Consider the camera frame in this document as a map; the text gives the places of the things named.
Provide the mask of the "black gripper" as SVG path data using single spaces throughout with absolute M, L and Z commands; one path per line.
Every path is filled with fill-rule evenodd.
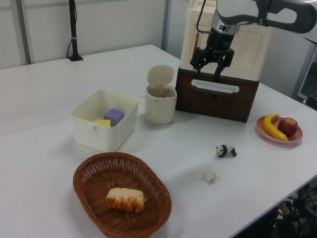
M 220 82 L 221 72 L 230 67 L 234 50 L 230 48 L 234 39 L 234 35 L 225 34 L 219 32 L 214 28 L 211 28 L 209 36 L 207 38 L 207 44 L 205 49 L 196 47 L 193 56 L 190 60 L 190 65 L 193 67 L 193 78 L 198 79 L 201 69 L 207 62 L 216 62 L 217 67 L 214 72 L 214 82 Z

